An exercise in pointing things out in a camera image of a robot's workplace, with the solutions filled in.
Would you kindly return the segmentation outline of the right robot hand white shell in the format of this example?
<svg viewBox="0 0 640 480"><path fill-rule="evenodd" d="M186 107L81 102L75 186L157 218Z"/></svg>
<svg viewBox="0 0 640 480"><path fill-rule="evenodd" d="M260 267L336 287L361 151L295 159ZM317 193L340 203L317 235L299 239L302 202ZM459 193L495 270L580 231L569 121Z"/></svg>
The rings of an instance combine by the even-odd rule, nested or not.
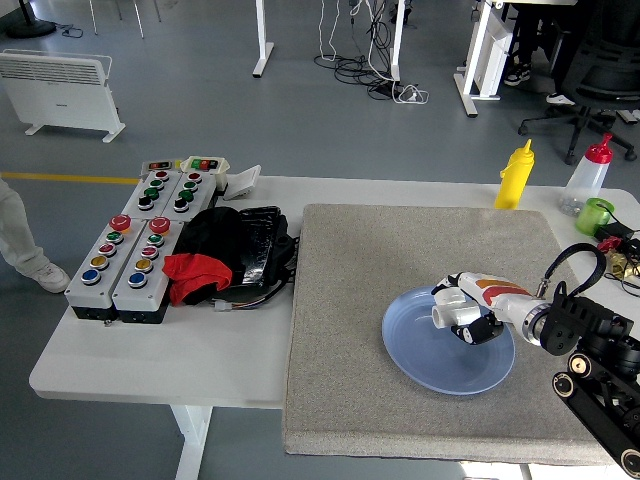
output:
<svg viewBox="0 0 640 480"><path fill-rule="evenodd" d="M541 344L534 327L544 324L549 304L505 278L461 272L445 277L431 295L434 326L450 329L470 345L497 338L506 323L526 341Z"/></svg>

